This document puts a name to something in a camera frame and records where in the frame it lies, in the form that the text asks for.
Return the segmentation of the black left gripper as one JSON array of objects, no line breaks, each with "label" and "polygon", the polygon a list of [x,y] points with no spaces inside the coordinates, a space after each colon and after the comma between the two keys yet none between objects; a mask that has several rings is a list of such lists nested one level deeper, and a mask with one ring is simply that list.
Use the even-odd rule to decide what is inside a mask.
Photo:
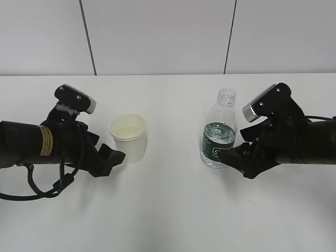
[{"label": "black left gripper", "polygon": [[41,123],[45,143],[41,156],[48,157],[48,163],[64,164],[73,168],[71,176],[79,171],[93,177],[109,176],[114,166],[123,163],[126,154],[102,144],[96,149],[99,136],[90,132],[88,126],[77,121],[79,112],[58,103]]}]

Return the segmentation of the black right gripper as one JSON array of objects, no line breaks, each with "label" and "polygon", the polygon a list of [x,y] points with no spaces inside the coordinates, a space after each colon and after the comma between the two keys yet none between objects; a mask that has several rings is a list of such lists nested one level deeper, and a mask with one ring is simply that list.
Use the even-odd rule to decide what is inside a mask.
[{"label": "black right gripper", "polygon": [[263,122],[241,129],[243,144],[218,152],[221,163],[230,166],[248,178],[279,165],[276,156],[289,150],[295,135],[309,120],[303,110],[288,101],[278,111],[272,112]]}]

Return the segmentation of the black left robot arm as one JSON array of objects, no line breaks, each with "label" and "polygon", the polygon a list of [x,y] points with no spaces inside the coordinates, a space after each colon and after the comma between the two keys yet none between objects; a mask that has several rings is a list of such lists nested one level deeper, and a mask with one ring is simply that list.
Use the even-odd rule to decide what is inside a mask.
[{"label": "black left robot arm", "polygon": [[54,107],[40,125],[1,121],[1,167],[23,164],[59,164],[89,172],[94,177],[109,176],[123,163],[125,153],[102,144],[99,136],[77,121],[78,112]]}]

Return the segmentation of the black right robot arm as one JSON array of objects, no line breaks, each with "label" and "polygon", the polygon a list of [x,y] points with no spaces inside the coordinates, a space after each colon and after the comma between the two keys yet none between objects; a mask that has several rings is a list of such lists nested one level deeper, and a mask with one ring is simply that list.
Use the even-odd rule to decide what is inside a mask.
[{"label": "black right robot arm", "polygon": [[218,158],[248,179],[281,164],[335,164],[335,119],[311,121],[293,100],[240,133],[244,142]]}]

